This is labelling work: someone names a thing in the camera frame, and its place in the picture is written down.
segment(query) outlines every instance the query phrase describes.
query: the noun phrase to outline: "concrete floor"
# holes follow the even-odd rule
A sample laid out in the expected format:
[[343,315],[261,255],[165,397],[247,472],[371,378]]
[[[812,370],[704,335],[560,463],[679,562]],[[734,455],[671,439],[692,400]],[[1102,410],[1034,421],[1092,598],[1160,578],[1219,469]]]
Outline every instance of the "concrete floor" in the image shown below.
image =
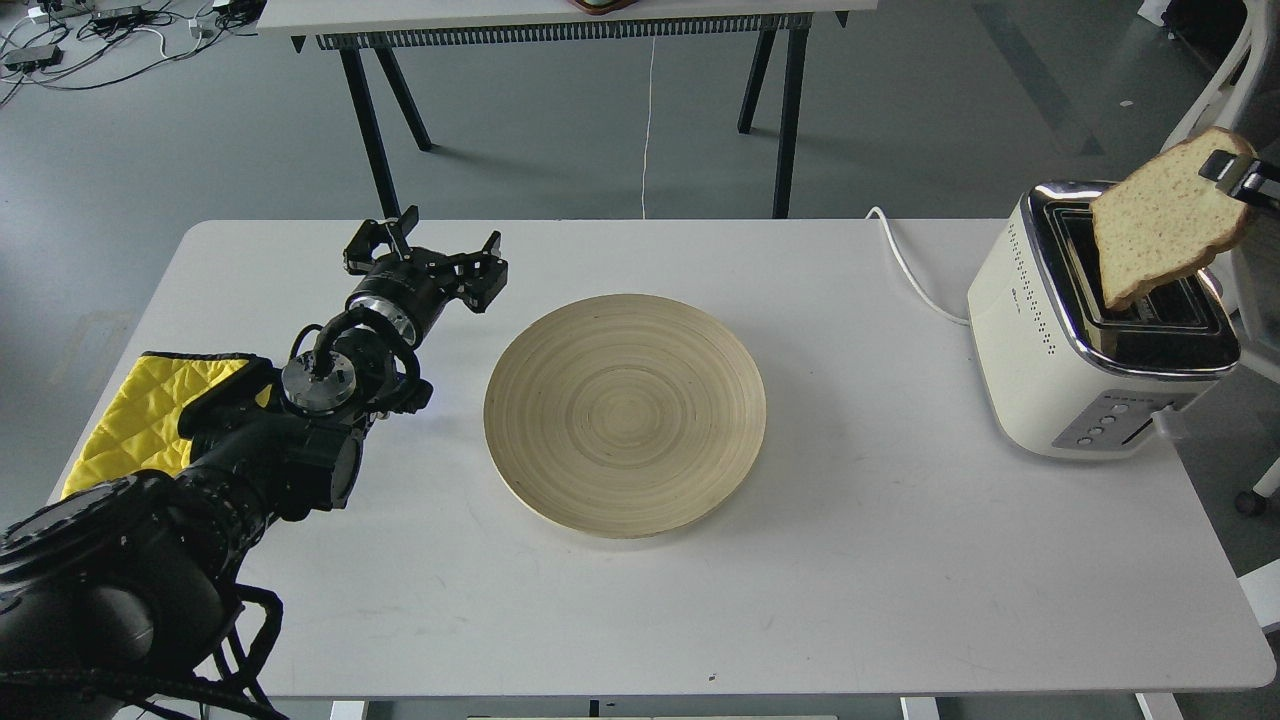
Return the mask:
[[[1006,217],[1039,181],[1125,177],[1160,150],[1207,79],[1137,5],[883,0],[847,28],[818,17],[791,215],[860,218],[881,205],[899,218]],[[200,6],[179,0],[172,9]],[[23,12],[0,4],[0,32]],[[184,27],[166,33],[170,54],[192,42]],[[96,47],[63,45],[68,63]],[[765,218],[782,53],[756,131],[740,136],[753,45],[749,35],[726,35],[402,51],[440,147],[416,151],[385,82],[371,74],[401,201],[428,218],[640,217],[653,51],[648,215]],[[74,81],[111,79],[157,50],[159,38],[140,35]],[[228,37],[102,90],[20,88],[0,108],[0,523],[45,502],[187,228],[376,217],[378,208],[337,54],[314,45],[294,54],[283,40]],[[1280,391],[1243,372],[1213,397],[1192,418],[1203,434],[1180,450],[1244,573],[1280,555],[1276,516],[1242,520],[1229,506],[1280,452]],[[1224,434],[1224,416],[1247,421]],[[1272,685],[1179,702],[1187,717],[1271,717],[1280,696]],[[489,714],[586,710],[585,701],[562,705],[506,702]],[[892,698],[694,705],[687,712],[842,717],[891,717],[897,707]],[[375,714],[462,717],[477,707],[398,703]],[[317,703],[285,708],[326,716]],[[620,700],[605,710],[649,707]],[[970,697],[941,710],[948,719],[1140,716],[1126,696]]]

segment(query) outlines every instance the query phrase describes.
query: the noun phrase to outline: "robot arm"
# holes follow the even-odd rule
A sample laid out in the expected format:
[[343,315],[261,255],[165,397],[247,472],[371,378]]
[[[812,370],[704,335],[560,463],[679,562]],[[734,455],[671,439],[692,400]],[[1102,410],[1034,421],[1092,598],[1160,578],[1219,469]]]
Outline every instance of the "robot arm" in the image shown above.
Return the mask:
[[[430,398],[413,350],[444,306],[483,313],[507,281],[497,232],[445,256],[408,246],[416,219],[361,225],[344,260],[364,278],[311,350],[297,354],[303,331],[283,370],[253,361],[183,410],[186,469],[102,483],[0,534],[0,717],[105,720],[124,705],[179,717],[150,705],[157,693],[282,717],[256,676],[283,605],[236,582],[244,555],[278,519],[346,506],[374,421]],[[266,611],[247,650],[244,603]],[[193,673],[210,656],[218,682]]]

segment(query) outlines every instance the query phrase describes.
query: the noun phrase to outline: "toaster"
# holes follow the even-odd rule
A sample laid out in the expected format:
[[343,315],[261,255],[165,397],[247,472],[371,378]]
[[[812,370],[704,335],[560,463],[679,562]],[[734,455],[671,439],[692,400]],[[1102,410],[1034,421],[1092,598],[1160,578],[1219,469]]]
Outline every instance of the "toaster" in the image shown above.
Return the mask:
[[996,420],[1039,455],[1133,455],[1153,433],[1153,413],[1185,407],[1240,357],[1203,273],[1106,309],[1089,204],[1111,184],[1051,182],[1025,193],[969,287]]

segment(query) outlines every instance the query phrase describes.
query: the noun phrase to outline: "wooden plate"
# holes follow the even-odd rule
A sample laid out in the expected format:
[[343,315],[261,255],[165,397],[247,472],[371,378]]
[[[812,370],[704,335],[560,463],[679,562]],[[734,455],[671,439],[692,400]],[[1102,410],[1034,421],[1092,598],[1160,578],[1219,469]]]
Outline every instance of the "wooden plate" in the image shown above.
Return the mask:
[[764,383],[707,313],[608,295],[520,333],[489,380],[484,429],[535,512],[637,538],[692,523],[737,488],[764,441]]

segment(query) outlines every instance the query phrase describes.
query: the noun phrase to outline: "white table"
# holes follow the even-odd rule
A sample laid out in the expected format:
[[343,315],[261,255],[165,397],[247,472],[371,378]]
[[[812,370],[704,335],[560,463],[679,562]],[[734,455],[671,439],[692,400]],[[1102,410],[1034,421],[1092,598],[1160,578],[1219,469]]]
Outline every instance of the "white table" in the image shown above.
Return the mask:
[[273,0],[257,29],[289,36],[301,53],[307,35],[342,56],[352,106],[383,215],[399,215],[381,131],[369,95],[360,50],[374,50],[419,150],[435,145],[396,60],[394,49],[424,45],[472,45],[594,40],[759,31],[737,131],[749,133],[764,82],[773,40],[787,31],[787,63],[778,127],[778,163],[773,217],[786,218],[791,204],[796,127],[804,85],[805,49],[813,14],[835,10],[844,23],[850,10],[874,9],[878,0],[643,0],[607,15],[593,17],[567,0]]
[[[963,310],[1000,220],[895,223]],[[355,279],[356,222],[210,222],[183,240],[99,404],[146,350],[283,360]],[[1275,665],[1174,450],[1073,464],[1005,439],[969,333],[919,302],[863,220],[424,222],[503,231],[509,284],[445,310],[436,395],[379,423],[344,511],[279,523],[242,582],[275,589],[279,697],[1189,691]],[[530,512],[484,442],[489,374],[570,301],[648,292],[723,320],[769,425],[708,518],[641,541]]]

